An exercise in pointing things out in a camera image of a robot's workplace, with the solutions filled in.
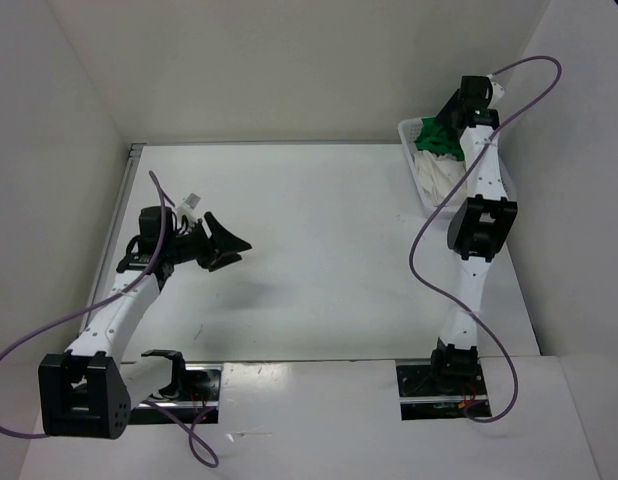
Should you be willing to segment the green t shirt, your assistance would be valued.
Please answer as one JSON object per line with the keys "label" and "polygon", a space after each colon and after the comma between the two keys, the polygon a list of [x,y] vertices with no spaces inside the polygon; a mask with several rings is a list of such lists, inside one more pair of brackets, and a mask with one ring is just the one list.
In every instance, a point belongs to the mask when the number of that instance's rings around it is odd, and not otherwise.
{"label": "green t shirt", "polygon": [[417,150],[428,151],[437,156],[448,155],[459,162],[464,160],[464,153],[455,130],[438,124],[434,117],[425,117],[421,121],[420,133],[414,140]]}

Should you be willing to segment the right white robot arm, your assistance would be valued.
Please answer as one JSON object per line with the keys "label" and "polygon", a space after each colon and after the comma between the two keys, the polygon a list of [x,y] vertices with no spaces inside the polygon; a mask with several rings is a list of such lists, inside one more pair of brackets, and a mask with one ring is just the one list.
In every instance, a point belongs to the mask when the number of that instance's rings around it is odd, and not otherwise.
{"label": "right white robot arm", "polygon": [[441,331],[428,368],[430,386],[457,395],[478,374],[478,325],[485,281],[518,212],[503,185],[498,152],[499,114],[494,108],[503,89],[487,76],[464,76],[437,123],[458,136],[466,170],[466,198],[448,226],[447,245],[457,255],[460,300]]}

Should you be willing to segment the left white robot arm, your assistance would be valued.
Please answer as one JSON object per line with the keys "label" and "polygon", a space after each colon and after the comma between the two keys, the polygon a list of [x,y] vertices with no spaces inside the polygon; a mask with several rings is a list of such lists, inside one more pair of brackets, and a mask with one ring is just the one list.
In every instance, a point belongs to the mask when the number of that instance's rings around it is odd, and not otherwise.
{"label": "left white robot arm", "polygon": [[140,321],[173,274],[194,262],[209,272],[241,260],[251,244],[227,230],[210,212],[174,225],[170,207],[142,209],[139,232],[116,268],[112,295],[83,332],[61,354],[48,354],[38,367],[43,430],[48,436],[119,438],[131,412],[159,393],[183,396],[189,376],[181,352],[151,349],[127,371],[123,356]]}

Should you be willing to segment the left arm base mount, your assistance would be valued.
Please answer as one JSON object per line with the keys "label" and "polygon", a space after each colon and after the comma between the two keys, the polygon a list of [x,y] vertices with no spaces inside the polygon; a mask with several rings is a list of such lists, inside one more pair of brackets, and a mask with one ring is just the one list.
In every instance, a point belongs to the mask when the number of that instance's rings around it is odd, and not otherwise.
{"label": "left arm base mount", "polygon": [[187,362],[184,385],[175,393],[161,393],[172,381],[172,362],[165,358],[143,358],[121,366],[121,375],[131,400],[131,425],[169,424],[172,420],[149,405],[157,404],[185,424],[204,408],[212,409],[202,423],[218,421],[223,367],[221,364]]}

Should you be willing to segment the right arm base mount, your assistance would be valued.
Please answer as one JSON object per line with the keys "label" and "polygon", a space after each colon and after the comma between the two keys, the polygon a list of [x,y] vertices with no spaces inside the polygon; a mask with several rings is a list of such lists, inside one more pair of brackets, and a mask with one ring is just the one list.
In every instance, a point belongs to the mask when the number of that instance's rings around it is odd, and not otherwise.
{"label": "right arm base mount", "polygon": [[396,376],[403,421],[464,418],[464,408],[478,418],[492,416],[481,367],[471,380],[447,391],[435,385],[428,360],[397,362]]}

